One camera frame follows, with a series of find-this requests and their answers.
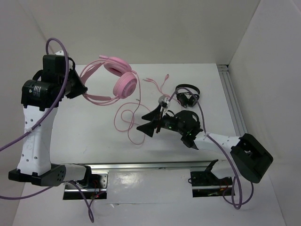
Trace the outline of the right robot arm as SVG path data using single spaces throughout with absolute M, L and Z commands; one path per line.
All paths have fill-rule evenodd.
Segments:
M 142 119 L 147 123 L 138 126 L 138 131 L 152 137 L 161 129 L 167 129 L 179 133 L 187 148 L 225 153 L 240 175 L 255 184 L 261 181 L 273 162 L 272 155 L 253 135 L 245 133 L 241 137 L 231 137 L 206 133 L 201 128 L 198 115 L 193 111 L 164 113 L 161 106 L 158 106 L 142 116 Z

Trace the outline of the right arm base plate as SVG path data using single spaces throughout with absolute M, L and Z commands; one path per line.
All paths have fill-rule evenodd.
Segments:
M 192 186 L 192 196 L 216 197 L 231 196 L 233 180 L 231 177 L 217 178 L 209 171 L 192 171 L 188 183 Z

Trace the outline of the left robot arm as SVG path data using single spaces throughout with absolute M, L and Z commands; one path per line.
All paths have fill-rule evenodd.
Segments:
M 82 164 L 54 164 L 50 161 L 50 144 L 59 102 L 87 92 L 80 81 L 71 58 L 44 55 L 43 68 L 22 87 L 24 111 L 23 149 L 16 169 L 8 173 L 9 180 L 37 186 L 58 186 L 76 181 L 83 188 L 93 182 L 91 168 Z

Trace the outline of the pink gaming headphones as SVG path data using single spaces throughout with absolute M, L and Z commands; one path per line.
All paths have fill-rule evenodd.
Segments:
M 131 96 L 137 85 L 138 76 L 124 60 L 113 56 L 99 56 L 87 64 L 80 73 L 84 85 L 91 85 L 94 91 L 87 91 L 83 97 L 98 106 L 112 105 Z

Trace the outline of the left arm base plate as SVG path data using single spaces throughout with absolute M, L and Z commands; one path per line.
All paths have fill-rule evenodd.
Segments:
M 88 201 L 92 199 L 107 199 L 108 172 L 92 174 L 88 183 L 85 185 L 80 184 L 79 182 L 75 183 Z M 66 183 L 63 200 L 83 200 L 83 197 L 76 186 L 71 183 Z

